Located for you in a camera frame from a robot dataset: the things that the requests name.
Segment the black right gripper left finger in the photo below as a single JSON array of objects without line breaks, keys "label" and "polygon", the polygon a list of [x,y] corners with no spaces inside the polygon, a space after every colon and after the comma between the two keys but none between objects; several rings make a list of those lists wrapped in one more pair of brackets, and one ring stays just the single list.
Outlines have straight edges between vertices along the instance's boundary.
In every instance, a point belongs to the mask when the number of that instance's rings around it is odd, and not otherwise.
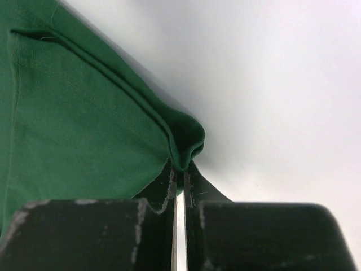
[{"label": "black right gripper left finger", "polygon": [[2,270],[176,270],[177,173],[132,199],[42,200],[13,216]]}]

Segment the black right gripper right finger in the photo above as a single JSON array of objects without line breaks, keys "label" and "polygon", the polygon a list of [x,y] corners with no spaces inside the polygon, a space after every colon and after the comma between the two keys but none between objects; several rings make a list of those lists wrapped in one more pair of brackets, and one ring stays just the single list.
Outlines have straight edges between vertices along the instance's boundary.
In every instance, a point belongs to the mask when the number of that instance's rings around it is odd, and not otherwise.
[{"label": "black right gripper right finger", "polygon": [[311,203],[233,202],[183,176],[188,270],[355,270],[334,216]]}]

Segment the green t shirt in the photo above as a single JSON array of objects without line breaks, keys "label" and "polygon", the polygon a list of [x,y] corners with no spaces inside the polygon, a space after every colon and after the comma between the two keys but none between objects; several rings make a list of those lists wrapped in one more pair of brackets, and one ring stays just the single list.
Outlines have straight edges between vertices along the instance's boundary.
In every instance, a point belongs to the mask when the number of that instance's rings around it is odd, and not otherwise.
[{"label": "green t shirt", "polygon": [[204,140],[59,2],[1,2],[1,233],[30,201],[132,198]]}]

